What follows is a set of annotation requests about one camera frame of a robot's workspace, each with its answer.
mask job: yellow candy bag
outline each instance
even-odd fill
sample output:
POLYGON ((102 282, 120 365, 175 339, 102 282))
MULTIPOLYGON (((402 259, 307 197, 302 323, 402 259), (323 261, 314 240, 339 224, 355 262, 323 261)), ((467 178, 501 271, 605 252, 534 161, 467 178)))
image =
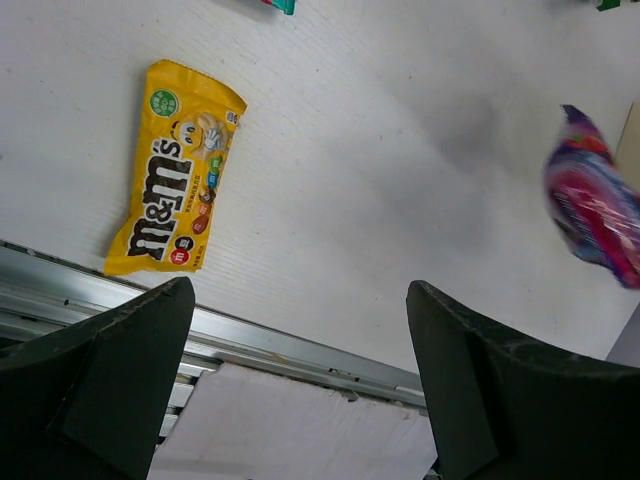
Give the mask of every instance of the yellow candy bag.
POLYGON ((229 87, 177 63, 147 71, 129 218, 104 272, 198 270, 213 202, 247 105, 229 87))

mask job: red label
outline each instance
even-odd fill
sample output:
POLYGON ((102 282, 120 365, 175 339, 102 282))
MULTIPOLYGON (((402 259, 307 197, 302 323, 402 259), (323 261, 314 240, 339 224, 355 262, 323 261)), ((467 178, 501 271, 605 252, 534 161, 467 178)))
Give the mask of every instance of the red label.
POLYGON ((184 248, 178 248, 171 252, 171 263, 175 263, 176 265, 184 265, 189 261, 189 252, 187 252, 184 248))

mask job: candy wrapper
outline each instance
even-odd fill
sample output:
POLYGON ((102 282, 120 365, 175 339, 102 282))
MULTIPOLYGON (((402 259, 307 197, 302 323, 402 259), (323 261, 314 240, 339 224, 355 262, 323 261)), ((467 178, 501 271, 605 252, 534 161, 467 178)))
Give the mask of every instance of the candy wrapper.
POLYGON ((602 134, 571 105, 544 182, 551 216, 578 258, 640 288, 640 202, 620 176, 602 134))
POLYGON ((231 139, 246 104, 229 87, 168 60, 147 71, 129 218, 104 271, 198 270, 231 139))
POLYGON ((296 6, 296 0, 262 0, 262 3, 279 8, 287 15, 293 15, 296 6))

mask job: white wooden surface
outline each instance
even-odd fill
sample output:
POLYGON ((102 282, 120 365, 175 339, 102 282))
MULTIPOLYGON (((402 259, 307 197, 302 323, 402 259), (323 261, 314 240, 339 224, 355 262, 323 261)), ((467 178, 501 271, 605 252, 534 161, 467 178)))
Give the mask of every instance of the white wooden surface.
MULTIPOLYGON (((127 212, 145 68, 248 102, 198 301, 415 369, 404 298, 472 308, 604 357, 638 302, 565 249, 540 175, 560 103, 617 143, 640 6, 573 0, 5 2, 0 238, 101 268, 127 212)), ((147 285, 164 276, 136 274, 147 285)))
POLYGON ((422 480, 436 457, 417 410, 225 364, 198 380, 148 480, 422 480))

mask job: metal rail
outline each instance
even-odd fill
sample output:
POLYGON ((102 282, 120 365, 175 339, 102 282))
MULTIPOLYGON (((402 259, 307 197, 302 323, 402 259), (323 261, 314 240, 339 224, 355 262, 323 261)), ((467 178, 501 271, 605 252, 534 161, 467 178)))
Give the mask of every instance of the metal rail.
MULTIPOLYGON (((0 242, 0 327, 20 332, 25 339, 114 308, 144 290, 0 242)), ((194 311, 185 358, 190 360, 183 362, 184 368, 193 369, 185 374, 191 376, 229 361, 349 395, 425 408, 420 377, 414 373, 200 306, 194 311)))

